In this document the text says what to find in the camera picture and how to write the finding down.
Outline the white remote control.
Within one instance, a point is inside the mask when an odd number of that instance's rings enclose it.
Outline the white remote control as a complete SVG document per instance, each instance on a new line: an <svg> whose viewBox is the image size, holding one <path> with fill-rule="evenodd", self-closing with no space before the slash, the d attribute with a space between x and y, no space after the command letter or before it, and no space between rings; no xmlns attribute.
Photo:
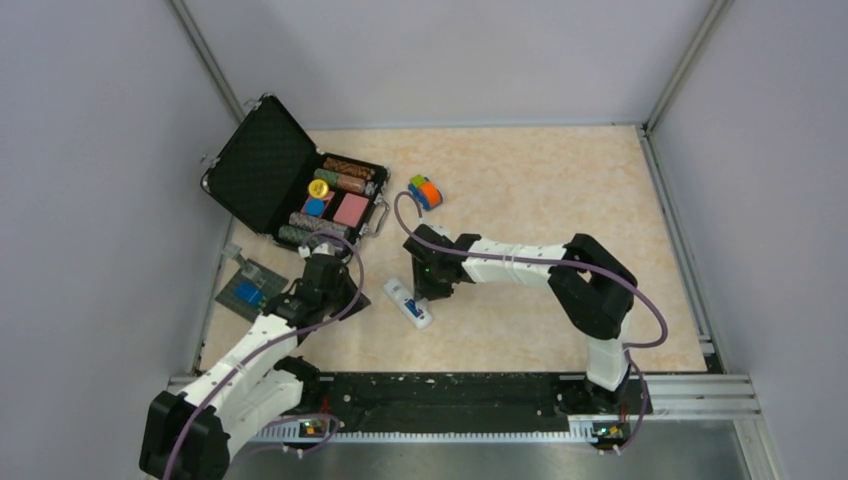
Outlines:
<svg viewBox="0 0 848 480"><path fill-rule="evenodd" d="M417 329L423 330L433 322L428 301L426 299L417 300L399 278L388 279L383 285L383 291L401 314Z"/></svg>

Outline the purple AAA battery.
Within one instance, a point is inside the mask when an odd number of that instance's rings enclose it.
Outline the purple AAA battery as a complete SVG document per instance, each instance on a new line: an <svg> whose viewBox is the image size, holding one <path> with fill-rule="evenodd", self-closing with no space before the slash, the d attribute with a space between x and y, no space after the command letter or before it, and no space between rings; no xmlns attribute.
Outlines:
<svg viewBox="0 0 848 480"><path fill-rule="evenodd" d="M425 310L414 299L407 299L404 303L412 318L423 320L426 317Z"/></svg>

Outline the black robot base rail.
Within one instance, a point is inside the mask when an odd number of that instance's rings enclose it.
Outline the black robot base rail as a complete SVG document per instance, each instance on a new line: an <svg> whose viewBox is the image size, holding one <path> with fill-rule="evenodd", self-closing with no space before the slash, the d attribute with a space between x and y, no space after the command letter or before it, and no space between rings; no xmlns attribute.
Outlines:
<svg viewBox="0 0 848 480"><path fill-rule="evenodd" d="M292 414L324 413L353 434L565 433L581 416L623 424L652 414L637 378L610 393L569 373L324 372Z"/></svg>

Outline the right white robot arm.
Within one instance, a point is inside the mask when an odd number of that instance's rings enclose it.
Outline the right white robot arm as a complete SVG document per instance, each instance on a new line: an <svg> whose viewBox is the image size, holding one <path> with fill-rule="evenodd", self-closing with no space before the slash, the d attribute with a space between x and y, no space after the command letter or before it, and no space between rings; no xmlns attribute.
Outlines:
<svg viewBox="0 0 848 480"><path fill-rule="evenodd" d="M510 283L551 292L565 316L587 338L586 397L612 412L627 397L631 372L624 355L637 281L597 240L577 234L561 245L508 244L478 234L451 240L421 224L403 244L418 299L450 297L460 283Z"/></svg>

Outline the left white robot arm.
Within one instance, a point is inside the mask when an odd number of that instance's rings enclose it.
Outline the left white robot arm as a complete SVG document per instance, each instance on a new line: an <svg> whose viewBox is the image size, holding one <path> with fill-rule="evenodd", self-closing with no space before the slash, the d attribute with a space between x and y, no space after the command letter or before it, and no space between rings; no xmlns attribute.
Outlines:
<svg viewBox="0 0 848 480"><path fill-rule="evenodd" d="M313 253L290 290L265 301L247 333L177 393L150 403L139 456L157 479L221 479L236 454L267 424L319 404L320 386L278 368L306 337L369 305L365 276L344 260Z"/></svg>

